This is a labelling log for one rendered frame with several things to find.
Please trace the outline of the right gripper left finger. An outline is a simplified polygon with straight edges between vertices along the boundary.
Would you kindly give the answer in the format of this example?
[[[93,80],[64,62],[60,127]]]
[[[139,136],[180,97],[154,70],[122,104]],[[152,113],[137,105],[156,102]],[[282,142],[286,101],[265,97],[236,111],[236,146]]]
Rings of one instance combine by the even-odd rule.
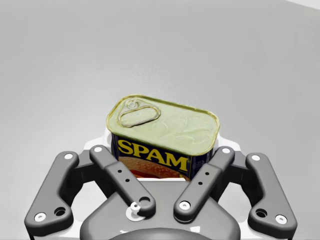
[[[27,230],[66,230],[74,223],[71,209],[85,183],[94,181],[107,201],[82,223],[81,230],[116,230],[133,219],[156,214],[156,200],[128,168],[113,155],[115,141],[105,135],[82,153],[59,153],[49,169],[27,215]]]

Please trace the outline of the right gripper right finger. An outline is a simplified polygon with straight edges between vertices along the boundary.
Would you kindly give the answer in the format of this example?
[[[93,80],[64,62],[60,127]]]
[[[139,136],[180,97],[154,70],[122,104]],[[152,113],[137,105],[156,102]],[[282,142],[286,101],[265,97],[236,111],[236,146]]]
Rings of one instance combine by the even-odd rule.
[[[181,224],[200,223],[210,233],[239,233],[241,226],[218,205],[229,183],[241,186],[251,209],[243,225],[257,233],[294,233],[298,222],[269,158],[262,153],[244,155],[239,144],[222,136],[216,151],[189,182],[173,207]]]

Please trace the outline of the green and blue rectangular can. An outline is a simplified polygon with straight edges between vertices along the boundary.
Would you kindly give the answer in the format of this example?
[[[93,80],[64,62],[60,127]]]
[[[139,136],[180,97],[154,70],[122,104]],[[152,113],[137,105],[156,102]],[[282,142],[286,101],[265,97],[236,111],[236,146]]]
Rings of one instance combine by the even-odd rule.
[[[214,152],[218,117],[142,94],[120,99],[106,118],[111,153],[138,178],[190,181]]]

